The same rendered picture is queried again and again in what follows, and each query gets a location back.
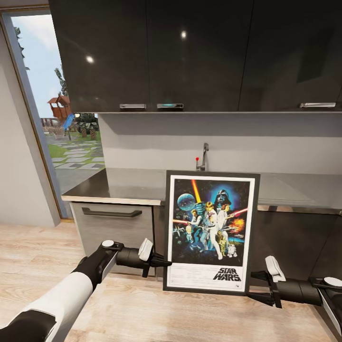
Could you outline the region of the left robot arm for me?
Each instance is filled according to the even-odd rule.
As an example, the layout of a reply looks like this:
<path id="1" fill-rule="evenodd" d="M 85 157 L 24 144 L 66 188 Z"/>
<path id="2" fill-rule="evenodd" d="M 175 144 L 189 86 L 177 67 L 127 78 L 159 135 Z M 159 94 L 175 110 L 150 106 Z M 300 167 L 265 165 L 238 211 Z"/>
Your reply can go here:
<path id="1" fill-rule="evenodd" d="M 143 269 L 147 278 L 150 266 L 172 265 L 164 255 L 153 252 L 145 239 L 140 248 L 106 240 L 90 257 L 49 292 L 22 309 L 5 328 L 0 342 L 64 342 L 83 307 L 114 265 Z"/>

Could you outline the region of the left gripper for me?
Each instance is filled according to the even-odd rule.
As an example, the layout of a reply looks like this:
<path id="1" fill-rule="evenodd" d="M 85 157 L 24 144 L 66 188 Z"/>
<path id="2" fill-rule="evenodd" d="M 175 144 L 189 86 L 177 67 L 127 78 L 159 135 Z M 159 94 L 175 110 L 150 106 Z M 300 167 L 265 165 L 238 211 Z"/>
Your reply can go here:
<path id="1" fill-rule="evenodd" d="M 172 261 L 164 260 L 164 255 L 153 252 L 153 246 L 147 261 L 142 260 L 139 255 L 139 248 L 132 248 L 130 250 L 127 266 L 132 268 L 143 269 L 142 277 L 147 278 L 150 266 L 151 267 L 161 267 L 172 265 Z"/>

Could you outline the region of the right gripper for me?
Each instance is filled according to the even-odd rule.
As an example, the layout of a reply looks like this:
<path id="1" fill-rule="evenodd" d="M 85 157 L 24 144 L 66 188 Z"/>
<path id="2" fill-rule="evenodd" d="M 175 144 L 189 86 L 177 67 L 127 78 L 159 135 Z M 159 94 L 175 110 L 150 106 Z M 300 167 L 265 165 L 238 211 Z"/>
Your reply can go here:
<path id="1" fill-rule="evenodd" d="M 250 291 L 246 296 L 258 302 L 269 306 L 276 305 L 276 308 L 282 308 L 281 300 L 304 304 L 304 295 L 301 291 L 297 279 L 285 278 L 286 281 L 274 282 L 273 277 L 268 271 L 251 272 L 251 278 L 257 278 L 268 281 L 270 292 Z"/>

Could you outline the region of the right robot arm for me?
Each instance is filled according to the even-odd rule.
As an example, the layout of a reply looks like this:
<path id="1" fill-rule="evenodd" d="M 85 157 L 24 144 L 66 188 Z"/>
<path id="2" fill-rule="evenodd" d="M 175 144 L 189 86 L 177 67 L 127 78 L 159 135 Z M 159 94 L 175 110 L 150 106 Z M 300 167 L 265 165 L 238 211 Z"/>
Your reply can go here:
<path id="1" fill-rule="evenodd" d="M 308 281 L 285 278 L 274 256 L 265 258 L 268 273 L 251 272 L 251 278 L 268 281 L 270 292 L 250 291 L 246 296 L 282 308 L 281 300 L 324 306 L 342 337 L 342 281 L 334 277 L 309 277 Z"/>

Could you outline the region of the poster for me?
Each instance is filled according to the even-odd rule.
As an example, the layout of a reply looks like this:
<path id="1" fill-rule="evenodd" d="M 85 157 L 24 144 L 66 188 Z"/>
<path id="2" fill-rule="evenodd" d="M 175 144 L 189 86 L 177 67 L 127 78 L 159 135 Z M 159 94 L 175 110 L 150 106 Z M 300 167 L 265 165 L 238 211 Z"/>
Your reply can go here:
<path id="1" fill-rule="evenodd" d="M 167 170 L 163 290 L 250 292 L 260 173 Z"/>

